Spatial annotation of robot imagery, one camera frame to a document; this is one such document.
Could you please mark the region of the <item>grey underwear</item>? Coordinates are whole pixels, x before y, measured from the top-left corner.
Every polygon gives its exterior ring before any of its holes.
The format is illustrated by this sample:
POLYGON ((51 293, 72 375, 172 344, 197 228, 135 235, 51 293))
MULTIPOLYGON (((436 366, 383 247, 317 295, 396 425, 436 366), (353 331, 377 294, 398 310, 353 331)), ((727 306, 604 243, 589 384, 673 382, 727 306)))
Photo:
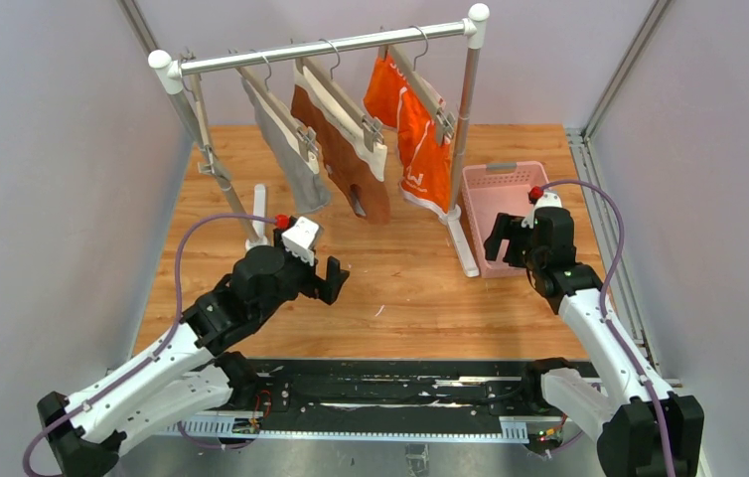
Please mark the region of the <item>grey underwear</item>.
POLYGON ((255 122, 264 142, 285 175, 296 212, 306 215, 320 211, 330 203, 331 193, 319 176, 317 156, 309 152, 305 160, 295 134, 246 79, 242 79, 241 84, 254 109, 255 122))

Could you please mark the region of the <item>brown underwear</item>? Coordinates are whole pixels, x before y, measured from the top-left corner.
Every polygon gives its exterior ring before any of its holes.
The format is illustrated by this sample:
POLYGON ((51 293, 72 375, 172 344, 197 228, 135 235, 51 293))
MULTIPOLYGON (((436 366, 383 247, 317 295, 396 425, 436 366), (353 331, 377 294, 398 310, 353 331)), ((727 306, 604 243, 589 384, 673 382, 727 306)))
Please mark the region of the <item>brown underwear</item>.
POLYGON ((354 214, 372 225, 391 218, 385 185, 388 149, 376 144, 370 151, 362 130, 305 69, 294 68, 291 114, 316 132, 328 177, 345 196, 354 214))

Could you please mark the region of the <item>beige hanger of grey underwear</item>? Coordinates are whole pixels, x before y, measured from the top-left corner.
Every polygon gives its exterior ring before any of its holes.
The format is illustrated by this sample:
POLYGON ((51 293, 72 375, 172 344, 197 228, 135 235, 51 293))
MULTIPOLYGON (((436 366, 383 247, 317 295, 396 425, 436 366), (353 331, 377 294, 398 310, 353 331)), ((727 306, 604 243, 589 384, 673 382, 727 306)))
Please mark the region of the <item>beige hanger of grey underwear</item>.
POLYGON ((263 78, 257 75, 253 67, 235 67, 234 69, 247 81, 255 93, 266 102, 268 108, 280 120, 282 128, 294 136, 299 155, 305 163, 310 165, 311 160, 318 159, 319 154, 316 132, 295 118, 291 114, 290 108, 273 93, 271 90, 271 78, 273 76, 271 62, 266 56, 262 56, 261 61, 266 66, 266 75, 263 78))

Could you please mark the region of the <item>beige hanger of brown underwear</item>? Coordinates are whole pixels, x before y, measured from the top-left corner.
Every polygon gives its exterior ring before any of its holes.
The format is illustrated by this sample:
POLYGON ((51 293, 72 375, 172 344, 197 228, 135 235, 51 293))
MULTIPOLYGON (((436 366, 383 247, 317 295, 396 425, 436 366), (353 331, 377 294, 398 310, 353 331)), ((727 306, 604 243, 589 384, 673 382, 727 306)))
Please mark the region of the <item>beige hanger of brown underwear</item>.
POLYGON ((333 50, 337 59, 335 64, 325 70, 319 62, 312 60, 310 56, 304 56, 295 59, 296 68, 301 73, 304 73, 305 69, 311 73, 316 82, 334 99, 341 110, 362 130, 365 146, 370 151, 375 151, 376 144, 384 144, 381 121, 364 112, 334 81, 334 70, 342 62, 339 49, 329 40, 320 39, 320 42, 329 45, 333 50))

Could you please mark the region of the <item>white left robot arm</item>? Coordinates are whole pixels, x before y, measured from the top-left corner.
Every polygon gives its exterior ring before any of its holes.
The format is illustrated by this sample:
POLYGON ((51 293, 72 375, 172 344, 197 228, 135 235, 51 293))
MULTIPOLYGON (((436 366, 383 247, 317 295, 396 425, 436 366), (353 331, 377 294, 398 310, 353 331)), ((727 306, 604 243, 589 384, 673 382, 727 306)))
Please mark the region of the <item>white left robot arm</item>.
POLYGON ((285 303, 305 296, 336 302, 349 277, 338 259, 316 265, 321 226, 301 217, 272 220, 271 244, 251 248, 209 292, 179 307, 171 328, 98 382, 37 403, 46 441, 63 476, 103 476, 150 435, 195 412, 251 398, 257 376, 232 346, 255 334, 285 303))

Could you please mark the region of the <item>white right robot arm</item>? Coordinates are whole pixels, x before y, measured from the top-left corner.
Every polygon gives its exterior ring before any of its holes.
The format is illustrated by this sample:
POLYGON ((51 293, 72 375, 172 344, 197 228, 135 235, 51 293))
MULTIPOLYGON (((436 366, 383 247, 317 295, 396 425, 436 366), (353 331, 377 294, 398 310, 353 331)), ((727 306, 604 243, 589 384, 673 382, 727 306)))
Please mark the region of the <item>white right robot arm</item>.
POLYGON ((533 362, 523 397, 554 407, 596 444, 607 476, 694 476, 704 411, 681 396, 647 362, 617 323, 597 272, 576 258, 574 221, 561 207, 525 217, 497 214, 484 240, 488 259, 526 272, 531 287, 587 351, 599 387, 561 358, 533 362))

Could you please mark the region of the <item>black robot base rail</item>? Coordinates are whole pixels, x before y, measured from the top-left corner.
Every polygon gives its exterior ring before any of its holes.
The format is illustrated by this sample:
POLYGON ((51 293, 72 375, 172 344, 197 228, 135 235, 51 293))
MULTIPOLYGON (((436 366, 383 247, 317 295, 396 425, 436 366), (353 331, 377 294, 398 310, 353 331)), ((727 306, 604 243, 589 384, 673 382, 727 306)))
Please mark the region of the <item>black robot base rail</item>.
POLYGON ((165 428, 231 445, 307 439, 547 444, 583 437, 519 395, 525 360, 254 359, 251 396, 165 428))

